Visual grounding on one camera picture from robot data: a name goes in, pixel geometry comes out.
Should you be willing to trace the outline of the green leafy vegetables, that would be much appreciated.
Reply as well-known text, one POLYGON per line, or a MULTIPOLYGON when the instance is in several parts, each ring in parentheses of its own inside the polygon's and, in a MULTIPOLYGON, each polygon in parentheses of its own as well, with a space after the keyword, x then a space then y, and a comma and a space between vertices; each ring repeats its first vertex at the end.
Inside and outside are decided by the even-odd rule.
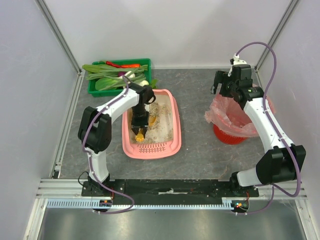
MULTIPOLYGON (((140 64, 140 68, 116 68, 106 63, 84 64, 82 68, 88 72, 86 79, 93 84, 96 91, 108 91, 122 89, 126 87, 123 75, 128 71, 133 71, 136 75, 134 83, 138 84, 143 80, 147 80, 149 72, 147 64, 140 64)), ((149 86, 156 88, 157 79, 152 79, 149 86)))

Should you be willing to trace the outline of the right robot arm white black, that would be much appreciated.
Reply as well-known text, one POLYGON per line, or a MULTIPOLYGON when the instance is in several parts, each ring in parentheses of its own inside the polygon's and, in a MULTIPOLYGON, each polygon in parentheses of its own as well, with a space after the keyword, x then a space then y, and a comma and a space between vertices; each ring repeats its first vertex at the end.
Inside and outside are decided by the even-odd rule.
POLYGON ((264 147, 264 156, 254 168, 234 172, 231 180, 238 187, 272 185, 296 181, 296 197, 301 189, 301 169, 306 157, 302 145, 296 145, 284 133, 273 115, 263 89, 253 85, 248 64, 233 65, 230 71, 215 73, 211 93, 233 99, 252 121, 264 147))

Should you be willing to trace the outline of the pink litter box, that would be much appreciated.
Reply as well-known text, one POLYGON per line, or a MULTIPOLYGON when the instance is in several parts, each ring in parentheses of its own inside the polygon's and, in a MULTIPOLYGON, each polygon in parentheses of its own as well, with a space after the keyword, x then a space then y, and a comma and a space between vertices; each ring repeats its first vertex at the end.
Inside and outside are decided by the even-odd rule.
POLYGON ((130 143, 129 129, 131 129, 132 111, 122 115, 122 148, 124 153, 133 159, 154 160, 170 157, 176 154, 182 145, 180 115, 176 99, 167 89, 154 90, 157 103, 169 103, 172 109, 173 139, 162 143, 134 144, 130 143))

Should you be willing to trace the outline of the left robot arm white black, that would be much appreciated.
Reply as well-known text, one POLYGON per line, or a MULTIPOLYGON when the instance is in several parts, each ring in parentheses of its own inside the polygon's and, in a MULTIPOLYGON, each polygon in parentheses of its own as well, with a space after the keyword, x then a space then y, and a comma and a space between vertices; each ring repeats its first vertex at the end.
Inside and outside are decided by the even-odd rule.
POLYGON ((150 127, 150 113, 146 106, 156 100, 153 89, 148 86, 140 86, 129 83, 128 86, 115 98, 107 103, 93 108, 85 108, 78 138, 82 149, 87 154, 89 162, 89 177, 103 183, 110 176, 106 163, 106 149, 112 140, 112 124, 131 109, 131 130, 133 133, 144 138, 150 127))

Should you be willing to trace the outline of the yellow litter scoop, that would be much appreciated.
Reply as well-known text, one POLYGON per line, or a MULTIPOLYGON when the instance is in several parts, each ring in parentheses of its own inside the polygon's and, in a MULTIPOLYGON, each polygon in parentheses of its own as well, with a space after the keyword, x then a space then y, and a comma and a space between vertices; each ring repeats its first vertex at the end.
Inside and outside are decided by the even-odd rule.
MULTIPOLYGON (((148 119, 148 129, 151 128, 156 122, 156 116, 150 116, 148 119)), ((135 136, 135 141, 141 143, 145 140, 146 137, 143 137, 142 130, 140 128, 139 133, 135 136)))

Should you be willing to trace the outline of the aluminium frame rail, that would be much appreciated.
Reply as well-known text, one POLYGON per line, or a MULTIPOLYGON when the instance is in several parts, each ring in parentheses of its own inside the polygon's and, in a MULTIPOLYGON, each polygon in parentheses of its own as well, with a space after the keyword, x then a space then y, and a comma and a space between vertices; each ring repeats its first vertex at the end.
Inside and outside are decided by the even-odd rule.
POLYGON ((62 125, 62 133, 53 158, 52 170, 48 178, 41 179, 36 193, 37 199, 71 199, 80 198, 81 186, 76 179, 60 179, 65 150, 85 74, 79 73, 67 106, 67 113, 62 125))

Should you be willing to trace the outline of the red trash bin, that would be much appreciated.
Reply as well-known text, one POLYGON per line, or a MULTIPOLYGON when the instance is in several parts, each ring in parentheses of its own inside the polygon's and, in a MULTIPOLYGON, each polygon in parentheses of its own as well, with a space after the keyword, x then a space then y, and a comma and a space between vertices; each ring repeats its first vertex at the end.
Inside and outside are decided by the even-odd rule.
POLYGON ((247 137, 233 136, 222 131, 217 125, 213 125, 213 132, 217 139, 227 145, 238 145, 247 140, 247 137))

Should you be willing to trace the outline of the cat litter pellets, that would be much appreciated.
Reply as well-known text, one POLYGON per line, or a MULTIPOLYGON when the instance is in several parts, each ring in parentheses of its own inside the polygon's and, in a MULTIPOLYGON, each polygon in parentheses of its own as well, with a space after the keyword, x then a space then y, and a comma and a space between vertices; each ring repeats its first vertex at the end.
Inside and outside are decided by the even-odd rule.
POLYGON ((129 141, 131 144, 157 144, 173 140, 173 116, 171 103, 154 102, 147 105, 146 108, 150 116, 155 116, 156 121, 150 127, 145 135, 143 142, 136 142, 135 134, 129 128, 129 141))

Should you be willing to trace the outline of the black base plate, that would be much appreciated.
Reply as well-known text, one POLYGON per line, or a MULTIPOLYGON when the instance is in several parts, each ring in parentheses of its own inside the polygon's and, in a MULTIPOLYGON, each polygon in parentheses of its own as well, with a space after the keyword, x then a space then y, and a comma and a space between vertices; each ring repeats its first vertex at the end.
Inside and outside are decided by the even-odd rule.
POLYGON ((111 179, 104 185, 111 190, 135 198, 138 195, 188 195, 214 198, 257 198, 253 186, 236 187, 230 181, 217 179, 111 179))

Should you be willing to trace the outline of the orange carrot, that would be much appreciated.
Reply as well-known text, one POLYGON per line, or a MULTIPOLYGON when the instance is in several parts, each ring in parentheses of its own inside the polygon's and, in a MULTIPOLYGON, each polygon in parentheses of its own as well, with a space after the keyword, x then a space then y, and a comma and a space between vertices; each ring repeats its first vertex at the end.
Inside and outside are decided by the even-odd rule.
POLYGON ((121 68, 140 68, 140 67, 141 67, 141 65, 138 63, 121 65, 121 68))

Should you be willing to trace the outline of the pink plastic bin liner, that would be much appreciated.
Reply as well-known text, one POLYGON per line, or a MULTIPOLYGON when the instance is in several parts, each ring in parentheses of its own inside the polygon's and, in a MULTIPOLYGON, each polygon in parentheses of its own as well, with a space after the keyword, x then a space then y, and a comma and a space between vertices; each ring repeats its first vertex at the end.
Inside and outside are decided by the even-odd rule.
POLYGON ((241 107, 233 98, 217 94, 204 117, 208 123, 235 137, 273 138, 277 135, 271 124, 275 119, 273 106, 263 97, 253 98, 241 107))

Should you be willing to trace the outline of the green plastic crate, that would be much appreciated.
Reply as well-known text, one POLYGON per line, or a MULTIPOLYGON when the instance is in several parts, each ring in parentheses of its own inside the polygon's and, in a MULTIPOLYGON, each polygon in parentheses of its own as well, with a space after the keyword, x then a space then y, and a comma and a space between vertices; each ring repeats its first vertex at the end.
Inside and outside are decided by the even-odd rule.
MULTIPOLYGON (((96 61, 92 64, 98 63, 105 63, 107 60, 96 61)), ((151 68, 151 60, 149 58, 138 58, 138 59, 126 59, 126 60, 112 60, 113 62, 118 65, 126 65, 126 64, 140 64, 140 65, 148 65, 148 73, 147 73, 147 80, 150 82, 152 80, 152 68, 151 68)), ((118 95, 122 89, 114 89, 114 90, 104 90, 104 91, 97 91, 92 83, 88 81, 88 93, 93 97, 111 97, 118 95)))

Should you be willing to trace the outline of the white radish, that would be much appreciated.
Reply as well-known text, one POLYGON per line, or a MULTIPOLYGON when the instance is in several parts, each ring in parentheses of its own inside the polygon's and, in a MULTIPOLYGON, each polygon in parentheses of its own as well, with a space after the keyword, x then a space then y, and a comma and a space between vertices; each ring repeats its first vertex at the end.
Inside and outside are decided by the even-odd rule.
POLYGON ((136 80, 136 74, 133 71, 128 71, 122 76, 125 83, 129 84, 136 80))

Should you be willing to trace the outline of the red chili pepper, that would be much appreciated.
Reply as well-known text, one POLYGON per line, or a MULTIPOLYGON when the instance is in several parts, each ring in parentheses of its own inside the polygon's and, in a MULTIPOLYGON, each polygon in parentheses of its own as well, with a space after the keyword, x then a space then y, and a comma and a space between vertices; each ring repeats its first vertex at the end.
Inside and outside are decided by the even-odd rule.
POLYGON ((114 67, 114 68, 123 68, 121 65, 116 64, 116 63, 111 62, 111 61, 106 61, 105 64, 108 65, 108 66, 114 67))

